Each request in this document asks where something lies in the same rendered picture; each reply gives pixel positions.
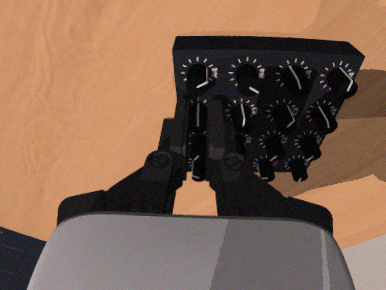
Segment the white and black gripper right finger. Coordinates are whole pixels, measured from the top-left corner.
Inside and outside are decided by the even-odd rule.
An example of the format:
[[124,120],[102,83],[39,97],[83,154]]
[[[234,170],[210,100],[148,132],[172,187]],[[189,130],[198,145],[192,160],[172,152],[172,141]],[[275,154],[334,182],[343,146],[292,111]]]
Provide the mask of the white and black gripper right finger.
[[223,121],[221,99],[208,101],[206,181],[216,192],[219,216],[299,219],[322,226],[333,236],[333,218],[326,207],[284,197],[250,170],[247,159],[237,153],[233,121]]

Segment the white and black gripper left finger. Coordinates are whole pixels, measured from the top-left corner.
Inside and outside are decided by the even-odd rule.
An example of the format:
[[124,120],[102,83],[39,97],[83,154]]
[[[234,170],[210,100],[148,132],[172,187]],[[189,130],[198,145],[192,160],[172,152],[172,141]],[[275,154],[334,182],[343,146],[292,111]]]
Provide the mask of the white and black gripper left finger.
[[189,116],[190,101],[177,98],[174,119],[163,120],[158,150],[147,156],[144,166],[107,191],[65,198],[58,207],[57,226],[87,212],[172,214],[176,190],[187,180]]

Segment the black knob box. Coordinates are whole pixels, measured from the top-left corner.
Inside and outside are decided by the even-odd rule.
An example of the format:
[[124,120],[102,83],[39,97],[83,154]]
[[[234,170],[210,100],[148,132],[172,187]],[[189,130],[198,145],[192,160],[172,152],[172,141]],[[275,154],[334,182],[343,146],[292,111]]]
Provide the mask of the black knob box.
[[223,121],[233,121],[250,170],[266,182],[274,172],[305,181],[344,100],[357,92],[365,59],[349,42],[262,36],[176,36],[172,56],[176,97],[190,101],[188,172],[196,182],[205,181],[212,99],[221,99]]

